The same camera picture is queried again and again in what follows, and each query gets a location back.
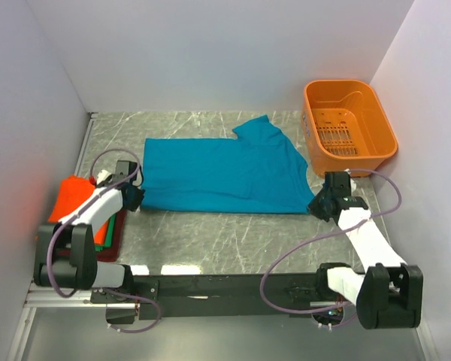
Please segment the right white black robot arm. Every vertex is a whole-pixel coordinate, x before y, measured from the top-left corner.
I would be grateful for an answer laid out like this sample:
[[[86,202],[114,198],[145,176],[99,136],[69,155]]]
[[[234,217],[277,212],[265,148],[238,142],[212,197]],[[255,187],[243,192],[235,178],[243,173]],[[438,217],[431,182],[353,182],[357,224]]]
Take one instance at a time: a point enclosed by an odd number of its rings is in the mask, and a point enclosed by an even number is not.
[[[364,269],[359,274],[344,263],[323,263],[316,272],[318,297],[335,296],[356,307],[365,329],[416,328],[422,315],[423,273],[391,247],[366,201],[353,195],[348,171],[327,171],[322,189],[308,205],[311,215],[333,220],[345,233]]]

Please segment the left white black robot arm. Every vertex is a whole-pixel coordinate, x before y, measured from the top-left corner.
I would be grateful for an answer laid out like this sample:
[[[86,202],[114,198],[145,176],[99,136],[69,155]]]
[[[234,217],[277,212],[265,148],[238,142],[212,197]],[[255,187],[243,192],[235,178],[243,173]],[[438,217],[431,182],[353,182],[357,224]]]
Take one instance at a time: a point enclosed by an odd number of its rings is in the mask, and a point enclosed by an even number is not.
[[[100,181],[84,203],[59,221],[39,227],[35,285],[52,287],[63,298],[94,288],[108,288],[118,302],[133,297],[135,283],[126,277],[130,268],[98,261],[94,236],[114,214],[139,208],[144,190],[133,182],[140,174],[138,162],[117,162],[115,172]]]

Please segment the teal blue t shirt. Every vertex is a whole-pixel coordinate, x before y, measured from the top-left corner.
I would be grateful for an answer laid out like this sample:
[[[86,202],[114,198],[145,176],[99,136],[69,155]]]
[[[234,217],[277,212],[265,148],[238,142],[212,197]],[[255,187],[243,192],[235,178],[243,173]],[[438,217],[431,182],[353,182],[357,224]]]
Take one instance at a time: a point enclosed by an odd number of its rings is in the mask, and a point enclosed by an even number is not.
[[[307,162],[268,116],[234,138],[148,138],[143,208],[230,214],[306,214]]]

